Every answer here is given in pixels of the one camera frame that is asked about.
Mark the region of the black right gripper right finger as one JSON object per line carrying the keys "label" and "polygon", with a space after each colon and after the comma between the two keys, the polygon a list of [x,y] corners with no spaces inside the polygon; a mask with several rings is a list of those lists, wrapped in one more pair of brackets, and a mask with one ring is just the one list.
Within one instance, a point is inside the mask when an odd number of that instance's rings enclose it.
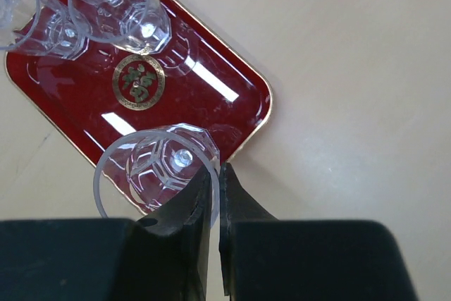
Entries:
{"label": "black right gripper right finger", "polygon": [[416,300],[392,233],[370,220],[279,220],[221,167],[223,289],[231,300]]}

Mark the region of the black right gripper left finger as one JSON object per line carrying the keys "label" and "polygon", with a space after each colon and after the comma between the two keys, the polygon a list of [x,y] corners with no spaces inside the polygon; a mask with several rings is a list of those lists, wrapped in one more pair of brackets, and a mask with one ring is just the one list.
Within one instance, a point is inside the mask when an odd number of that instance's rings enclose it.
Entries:
{"label": "black right gripper left finger", "polygon": [[131,219],[1,223],[2,300],[204,300],[211,174]]}

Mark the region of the clear faceted glass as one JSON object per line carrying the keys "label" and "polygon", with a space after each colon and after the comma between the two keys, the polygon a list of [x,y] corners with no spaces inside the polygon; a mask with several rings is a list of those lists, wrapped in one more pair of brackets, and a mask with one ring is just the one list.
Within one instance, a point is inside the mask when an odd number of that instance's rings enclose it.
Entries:
{"label": "clear faceted glass", "polygon": [[187,123],[124,135],[97,162],[94,201],[103,218],[138,220],[167,204],[200,168],[211,176],[211,222],[219,215],[220,151],[210,133]]}
{"label": "clear faceted glass", "polygon": [[68,10],[78,31],[90,40],[131,53],[157,54],[172,37],[160,0],[68,0]]}
{"label": "clear faceted glass", "polygon": [[89,39],[59,0],[1,0],[1,50],[75,60]]}

